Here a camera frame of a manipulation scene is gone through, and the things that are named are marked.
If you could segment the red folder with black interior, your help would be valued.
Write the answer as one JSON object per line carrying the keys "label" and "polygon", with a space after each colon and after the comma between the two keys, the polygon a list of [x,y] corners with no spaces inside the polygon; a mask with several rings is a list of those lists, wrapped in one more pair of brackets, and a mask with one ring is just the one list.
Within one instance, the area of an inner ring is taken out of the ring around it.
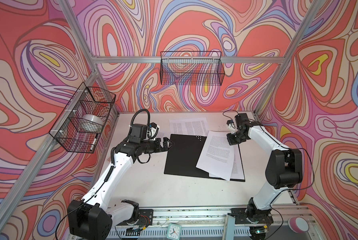
{"label": "red folder with black interior", "polygon": [[209,173],[196,168],[206,138],[172,134],[171,140],[174,142],[174,146],[168,151],[164,173],[176,176],[210,178]]}

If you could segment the printed paper sheet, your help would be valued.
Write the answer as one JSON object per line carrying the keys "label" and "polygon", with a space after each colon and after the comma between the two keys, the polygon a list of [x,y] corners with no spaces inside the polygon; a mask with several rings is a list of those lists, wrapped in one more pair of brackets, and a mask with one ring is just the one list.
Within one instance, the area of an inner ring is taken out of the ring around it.
{"label": "printed paper sheet", "polygon": [[207,157],[212,158],[212,171],[210,178],[227,180],[227,173],[230,170],[230,181],[244,181],[244,170],[239,149],[236,146],[217,148],[208,146]]}
{"label": "printed paper sheet", "polygon": [[234,157],[234,148],[228,142],[227,133],[209,131],[196,168],[229,181]]}
{"label": "printed paper sheet", "polygon": [[172,134],[206,137],[209,132],[208,122],[205,117],[170,120]]}

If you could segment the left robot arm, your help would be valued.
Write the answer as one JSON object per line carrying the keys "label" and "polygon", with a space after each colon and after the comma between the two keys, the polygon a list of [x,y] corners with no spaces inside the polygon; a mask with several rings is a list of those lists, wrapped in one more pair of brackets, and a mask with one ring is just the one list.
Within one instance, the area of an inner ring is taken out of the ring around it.
{"label": "left robot arm", "polygon": [[112,227],[123,223],[137,223],[139,204],[122,200],[110,206],[110,200],[126,171],[142,154],[167,152],[174,146],[169,138],[155,140],[124,140],[111,150],[111,162],[104,174],[80,201],[72,201],[68,208],[69,232],[86,240],[105,240]]}

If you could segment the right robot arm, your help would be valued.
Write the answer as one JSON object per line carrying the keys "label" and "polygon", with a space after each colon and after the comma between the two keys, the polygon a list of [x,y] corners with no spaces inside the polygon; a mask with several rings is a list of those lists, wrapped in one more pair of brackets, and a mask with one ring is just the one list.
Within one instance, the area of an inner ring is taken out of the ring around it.
{"label": "right robot arm", "polygon": [[248,218],[268,215],[272,204],[287,190],[303,180],[302,153],[291,149],[275,139],[260,124],[250,119],[228,121],[236,131],[227,134],[230,145],[238,145],[247,140],[255,141],[266,153],[269,160],[265,169],[266,182],[260,191],[250,198],[246,214]]}

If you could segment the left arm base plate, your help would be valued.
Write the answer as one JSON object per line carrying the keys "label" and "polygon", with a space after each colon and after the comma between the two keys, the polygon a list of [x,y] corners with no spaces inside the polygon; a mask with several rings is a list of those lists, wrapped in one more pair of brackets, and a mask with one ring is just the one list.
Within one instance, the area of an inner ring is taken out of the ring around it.
{"label": "left arm base plate", "polygon": [[154,210],[141,209],[140,204],[131,200],[122,200],[117,205],[114,222],[116,226],[149,226],[153,223]]}

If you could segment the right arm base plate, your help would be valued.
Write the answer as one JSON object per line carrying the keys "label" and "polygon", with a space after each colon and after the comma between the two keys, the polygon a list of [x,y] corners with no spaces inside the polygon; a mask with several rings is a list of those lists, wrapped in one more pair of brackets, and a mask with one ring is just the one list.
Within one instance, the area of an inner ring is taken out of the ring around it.
{"label": "right arm base plate", "polygon": [[232,208],[228,215],[235,218],[235,224],[271,225],[274,220],[270,210],[247,210],[247,208]]}

